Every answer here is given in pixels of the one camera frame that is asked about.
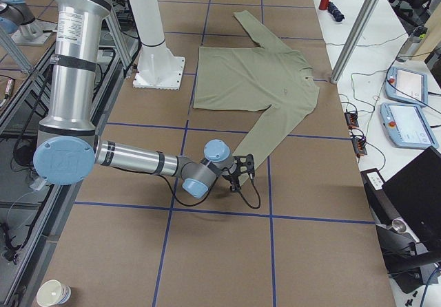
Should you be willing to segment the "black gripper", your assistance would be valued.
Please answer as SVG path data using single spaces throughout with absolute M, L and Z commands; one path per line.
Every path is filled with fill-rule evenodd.
M 240 177 L 240 175 L 241 175 L 241 173 L 240 173 L 240 169 L 238 167 L 235 167 L 234 170 L 232 170 L 231 168 L 228 168 L 228 169 L 224 168 L 223 169 L 223 177 L 231 185 L 230 191 L 239 190 L 239 187 L 240 187 L 239 177 Z

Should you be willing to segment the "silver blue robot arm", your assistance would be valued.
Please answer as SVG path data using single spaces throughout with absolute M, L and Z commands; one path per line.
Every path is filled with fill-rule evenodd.
M 17 45 L 43 45 L 50 36 L 25 0 L 1 0 L 1 27 Z
M 195 198 L 203 197 L 218 178 L 240 188 L 236 156 L 222 140 L 211 140 L 194 162 L 104 140 L 91 121 L 92 97 L 102 21 L 112 0 L 55 0 L 59 19 L 48 115 L 39 123 L 33 165 L 48 182 L 69 185 L 83 180 L 94 165 L 180 178 Z

